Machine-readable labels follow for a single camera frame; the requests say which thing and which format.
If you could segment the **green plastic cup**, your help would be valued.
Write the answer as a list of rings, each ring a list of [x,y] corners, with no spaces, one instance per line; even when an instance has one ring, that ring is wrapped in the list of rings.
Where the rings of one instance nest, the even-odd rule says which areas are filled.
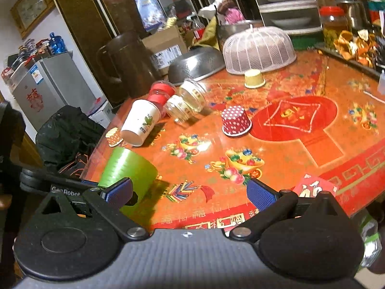
[[[121,212],[129,217],[138,207],[157,175],[157,169],[148,160],[129,149],[117,147],[112,151],[98,185],[109,187],[124,177],[131,179],[133,191],[138,195],[138,202],[133,206],[121,208]]]

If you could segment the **orange polka dot cupcake cup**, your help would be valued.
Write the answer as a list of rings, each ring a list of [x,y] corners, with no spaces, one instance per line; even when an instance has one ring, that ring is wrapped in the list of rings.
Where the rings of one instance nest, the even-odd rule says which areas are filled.
[[[121,138],[120,129],[118,127],[110,129],[105,134],[105,138],[110,147],[116,147],[123,141],[123,138]]]

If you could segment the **red polka dot cupcake cup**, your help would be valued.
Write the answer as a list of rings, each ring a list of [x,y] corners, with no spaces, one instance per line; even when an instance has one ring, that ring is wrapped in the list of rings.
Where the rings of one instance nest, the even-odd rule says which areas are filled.
[[[252,122],[242,106],[230,106],[221,113],[222,132],[226,136],[238,137],[248,133]]]

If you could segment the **white floral paper cup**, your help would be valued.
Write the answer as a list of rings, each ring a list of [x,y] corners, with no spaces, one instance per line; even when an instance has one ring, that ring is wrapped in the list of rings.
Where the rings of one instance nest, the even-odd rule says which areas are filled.
[[[135,100],[121,127],[121,138],[135,147],[140,147],[159,122],[161,112],[152,102]]]

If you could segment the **yellow cupcake cup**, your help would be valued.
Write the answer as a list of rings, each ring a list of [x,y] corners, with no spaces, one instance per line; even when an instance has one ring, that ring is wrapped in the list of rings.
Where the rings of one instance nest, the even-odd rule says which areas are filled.
[[[257,89],[266,84],[266,80],[260,70],[258,69],[250,69],[245,72],[245,87],[248,89]]]

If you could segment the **red envelope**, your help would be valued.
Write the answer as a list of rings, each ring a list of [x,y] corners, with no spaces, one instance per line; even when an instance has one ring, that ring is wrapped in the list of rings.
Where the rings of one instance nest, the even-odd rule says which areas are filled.
[[[338,186],[333,183],[310,174],[305,174],[293,189],[302,198],[315,198],[322,191],[330,192],[335,196],[337,190]]]

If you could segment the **black bag on chair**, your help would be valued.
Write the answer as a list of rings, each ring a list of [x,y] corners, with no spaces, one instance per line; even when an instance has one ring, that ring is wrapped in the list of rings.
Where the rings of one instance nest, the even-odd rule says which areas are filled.
[[[48,171],[77,176],[103,133],[80,108],[66,105],[40,127],[35,144]]]

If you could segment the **white box by fridge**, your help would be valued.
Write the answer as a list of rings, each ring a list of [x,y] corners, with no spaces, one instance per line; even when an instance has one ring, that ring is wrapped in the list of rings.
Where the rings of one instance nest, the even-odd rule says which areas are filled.
[[[87,117],[106,129],[115,115],[112,112],[111,104],[105,96],[102,96],[95,100],[91,109],[87,112]]]

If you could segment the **grey mini fridge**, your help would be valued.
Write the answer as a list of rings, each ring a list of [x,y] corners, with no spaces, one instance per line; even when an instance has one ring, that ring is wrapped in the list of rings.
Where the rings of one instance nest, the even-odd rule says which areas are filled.
[[[87,113],[103,96],[91,90],[68,52],[22,63],[10,77],[10,92],[35,130],[60,108]]]

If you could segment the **clear glass jar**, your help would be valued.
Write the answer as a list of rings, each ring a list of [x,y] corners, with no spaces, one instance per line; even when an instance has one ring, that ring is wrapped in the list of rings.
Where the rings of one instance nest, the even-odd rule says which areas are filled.
[[[206,93],[204,84],[186,78],[178,87],[176,94],[164,105],[166,113],[175,123],[182,125],[203,111],[207,105]]]

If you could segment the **red lidded plastic jar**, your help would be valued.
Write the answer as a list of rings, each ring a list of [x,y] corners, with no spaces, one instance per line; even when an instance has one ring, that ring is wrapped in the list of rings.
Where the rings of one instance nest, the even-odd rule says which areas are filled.
[[[151,85],[147,100],[158,107],[161,117],[166,114],[165,104],[176,93],[175,85],[165,80],[159,80]]]

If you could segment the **blue water bottle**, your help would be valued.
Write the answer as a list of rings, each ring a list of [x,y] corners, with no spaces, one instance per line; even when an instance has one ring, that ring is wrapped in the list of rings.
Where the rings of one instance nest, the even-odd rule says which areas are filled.
[[[60,35],[56,35],[54,32],[50,33],[49,39],[50,49],[53,55],[67,52],[64,40]]]

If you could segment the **brown thermos jug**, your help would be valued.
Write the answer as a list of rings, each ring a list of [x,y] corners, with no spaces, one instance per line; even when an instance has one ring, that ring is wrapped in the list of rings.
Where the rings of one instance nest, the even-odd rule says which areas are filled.
[[[99,48],[96,61],[107,79],[106,96],[112,104],[145,95],[159,79],[148,49],[135,31],[119,35]]]

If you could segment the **white mesh food cover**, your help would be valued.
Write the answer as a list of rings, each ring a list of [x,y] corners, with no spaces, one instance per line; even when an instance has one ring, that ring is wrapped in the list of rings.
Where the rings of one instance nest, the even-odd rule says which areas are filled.
[[[231,35],[223,44],[226,71],[234,75],[257,69],[282,69],[296,60],[292,41],[277,27],[249,28]]]

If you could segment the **steel colander bowl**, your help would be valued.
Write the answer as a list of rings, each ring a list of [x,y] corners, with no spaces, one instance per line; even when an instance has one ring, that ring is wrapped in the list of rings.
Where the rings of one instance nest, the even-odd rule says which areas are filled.
[[[180,85],[187,78],[198,82],[224,68],[225,62],[219,50],[198,47],[173,60],[168,68],[168,81],[174,85]]]

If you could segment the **cardboard box with label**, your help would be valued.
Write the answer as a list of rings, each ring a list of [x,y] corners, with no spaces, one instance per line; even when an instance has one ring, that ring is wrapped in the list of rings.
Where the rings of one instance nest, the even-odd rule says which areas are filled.
[[[150,60],[160,76],[167,75],[172,62],[187,53],[187,46],[177,26],[158,31],[141,41],[149,52]]]

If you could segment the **tray of dried peels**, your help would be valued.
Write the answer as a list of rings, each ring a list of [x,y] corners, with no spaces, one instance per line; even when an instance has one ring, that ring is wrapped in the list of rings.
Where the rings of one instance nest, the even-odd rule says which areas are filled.
[[[324,42],[314,46],[320,53],[345,62],[364,74],[379,79],[384,76],[384,35],[361,29],[357,33],[325,30]]]

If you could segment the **steel basin with items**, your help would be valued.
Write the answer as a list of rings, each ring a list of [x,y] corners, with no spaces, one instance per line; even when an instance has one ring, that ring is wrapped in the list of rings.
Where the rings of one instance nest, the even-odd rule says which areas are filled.
[[[223,45],[230,36],[240,33],[244,30],[247,30],[251,27],[260,28],[263,27],[264,23],[261,20],[245,20],[242,22],[238,22],[236,24],[226,24],[226,25],[218,25],[217,26],[217,38],[218,38],[218,46],[219,50],[223,49]]]

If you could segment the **blue white snack bag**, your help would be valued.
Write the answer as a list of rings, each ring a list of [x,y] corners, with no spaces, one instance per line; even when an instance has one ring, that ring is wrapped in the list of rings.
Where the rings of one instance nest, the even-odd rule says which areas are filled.
[[[162,26],[165,16],[158,0],[135,0],[135,4],[146,32]]]

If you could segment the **red label drink bottle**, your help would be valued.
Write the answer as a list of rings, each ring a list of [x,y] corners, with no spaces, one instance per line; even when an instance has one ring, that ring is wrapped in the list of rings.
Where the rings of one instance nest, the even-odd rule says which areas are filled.
[[[200,40],[205,31],[205,25],[199,20],[198,17],[194,17],[192,20],[192,30],[196,40]]]

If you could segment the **pink cloth item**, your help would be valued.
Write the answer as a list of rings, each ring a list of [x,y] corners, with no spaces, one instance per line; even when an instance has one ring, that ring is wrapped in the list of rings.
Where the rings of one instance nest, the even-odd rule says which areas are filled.
[[[244,15],[237,8],[228,8],[225,12],[225,22],[227,25],[234,25],[244,20]]]

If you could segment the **red lid pickle jar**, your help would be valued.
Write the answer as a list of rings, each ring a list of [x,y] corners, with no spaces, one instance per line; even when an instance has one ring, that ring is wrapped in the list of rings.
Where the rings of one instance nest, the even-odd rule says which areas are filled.
[[[345,12],[338,6],[323,6],[319,9],[319,14],[325,47],[334,50],[334,41],[338,39],[342,31],[349,30]]]

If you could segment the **white tiered dish rack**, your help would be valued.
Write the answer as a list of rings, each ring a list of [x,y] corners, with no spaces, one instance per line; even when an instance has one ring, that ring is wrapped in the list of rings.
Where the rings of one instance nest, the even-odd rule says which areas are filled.
[[[290,36],[319,33],[322,24],[316,0],[256,0],[265,26],[282,29]]]

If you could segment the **steel kettle pot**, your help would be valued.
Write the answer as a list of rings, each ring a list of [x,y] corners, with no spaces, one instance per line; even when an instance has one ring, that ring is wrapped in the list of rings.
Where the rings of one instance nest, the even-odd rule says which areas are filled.
[[[351,29],[361,30],[366,27],[367,17],[364,5],[359,0],[335,0],[336,6],[343,9]]]

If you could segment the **clear adhesive wall hook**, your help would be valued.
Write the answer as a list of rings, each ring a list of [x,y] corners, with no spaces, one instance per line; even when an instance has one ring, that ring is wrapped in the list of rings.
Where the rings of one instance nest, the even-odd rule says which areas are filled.
[[[382,72],[380,74],[379,83],[378,83],[378,86],[377,86],[377,91],[381,95],[385,95],[385,72],[384,72],[384,70],[382,70]]]

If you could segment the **wall clock wooden frame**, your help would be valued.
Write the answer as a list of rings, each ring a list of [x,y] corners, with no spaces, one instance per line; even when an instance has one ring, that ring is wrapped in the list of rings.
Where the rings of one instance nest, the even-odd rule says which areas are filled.
[[[22,39],[25,39],[55,8],[53,0],[17,0],[10,9]]]

